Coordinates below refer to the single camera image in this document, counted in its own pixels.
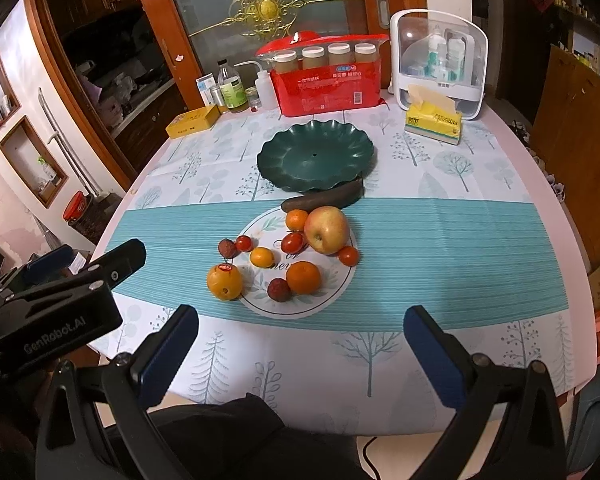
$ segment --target glass door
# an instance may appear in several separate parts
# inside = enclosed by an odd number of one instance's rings
[[[424,6],[422,0],[141,1],[154,33],[162,36],[163,53],[171,59],[170,68],[178,86],[195,86],[200,75],[217,74],[218,60],[226,58],[235,64],[253,59],[263,44],[299,30],[325,36],[388,34],[394,12]],[[391,73],[388,43],[382,46],[381,55],[382,84],[386,87]],[[244,71],[243,77],[249,84],[255,78],[255,69]],[[180,91],[191,108],[187,92],[182,88]],[[199,95],[196,99],[198,106],[202,105]]]

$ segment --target red package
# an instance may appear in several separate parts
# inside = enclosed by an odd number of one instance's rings
[[[306,32],[302,34],[305,38],[308,35]],[[306,46],[320,45],[327,50],[331,43],[349,43],[352,52],[358,43],[372,43],[378,52],[379,46],[389,39],[386,34],[349,34],[304,41],[296,38],[298,35],[271,41],[256,55],[272,60],[282,50],[295,50],[300,58]],[[380,68],[378,57],[372,62],[327,65],[286,73],[272,70],[270,74],[283,115],[298,117],[377,106],[380,103]]]

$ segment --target black cable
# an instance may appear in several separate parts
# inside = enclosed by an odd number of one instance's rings
[[[371,444],[377,437],[373,437],[372,439],[369,440],[369,442],[367,442],[365,444],[365,446],[362,448],[362,458],[365,459],[366,464],[371,468],[371,471],[374,472],[374,475],[376,476],[376,480],[380,480],[380,473],[378,472],[378,469],[376,469],[376,466],[374,466],[374,464],[371,462],[371,460],[369,460],[369,457],[366,455],[366,448],[369,447],[369,444]]]

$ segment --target floral wallpaper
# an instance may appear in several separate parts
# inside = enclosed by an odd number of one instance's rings
[[[49,252],[36,219],[0,175],[0,253],[2,270],[20,266],[33,253]]]

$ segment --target cucumber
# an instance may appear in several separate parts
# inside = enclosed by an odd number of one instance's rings
[[[306,195],[287,198],[280,207],[285,213],[293,209],[302,209],[310,213],[323,205],[332,205],[339,209],[344,209],[362,196],[363,189],[362,179],[357,177],[354,180],[331,189],[309,192]]]

